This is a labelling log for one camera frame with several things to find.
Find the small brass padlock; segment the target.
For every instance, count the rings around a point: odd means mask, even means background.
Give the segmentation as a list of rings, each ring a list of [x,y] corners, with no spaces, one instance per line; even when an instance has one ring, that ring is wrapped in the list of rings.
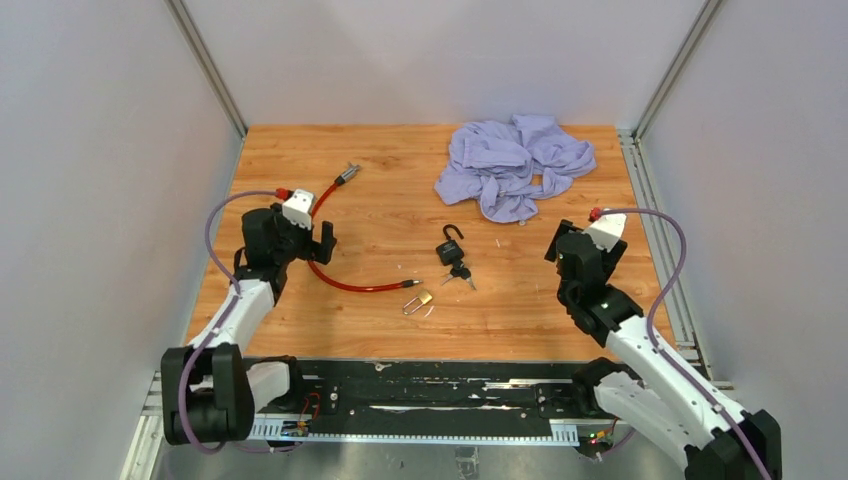
[[[402,307],[404,315],[412,315],[433,300],[433,295],[427,290],[421,290]]]

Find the black padlock body with shackle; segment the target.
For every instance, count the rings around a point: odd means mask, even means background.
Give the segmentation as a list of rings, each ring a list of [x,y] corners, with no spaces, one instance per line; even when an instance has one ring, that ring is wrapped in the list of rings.
[[[453,224],[444,225],[442,233],[445,236],[445,241],[435,248],[436,255],[443,266],[454,265],[463,259],[465,253],[451,233],[455,233],[459,239],[464,239],[464,235]]]

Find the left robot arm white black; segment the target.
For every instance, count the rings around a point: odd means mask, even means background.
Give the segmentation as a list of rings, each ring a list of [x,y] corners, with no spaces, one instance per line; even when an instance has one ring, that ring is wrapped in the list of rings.
[[[277,305],[296,260],[328,264],[337,240],[329,221],[313,238],[300,225],[304,214],[279,203],[245,213],[244,245],[234,257],[228,295],[209,324],[188,345],[161,358],[163,430],[171,445],[190,444],[212,453],[221,444],[248,437],[254,417],[273,404],[283,413],[298,411],[306,386],[293,356],[268,357],[248,364],[242,349]]]

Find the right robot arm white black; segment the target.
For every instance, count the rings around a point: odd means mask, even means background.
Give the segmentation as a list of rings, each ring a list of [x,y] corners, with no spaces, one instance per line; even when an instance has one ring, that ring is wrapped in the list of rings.
[[[610,284],[626,249],[625,223],[623,214],[601,216],[585,229],[563,220],[545,254],[560,278],[558,301],[580,331],[617,358],[597,358],[574,374],[574,408],[629,424],[687,479],[782,478],[778,421],[725,395]]]

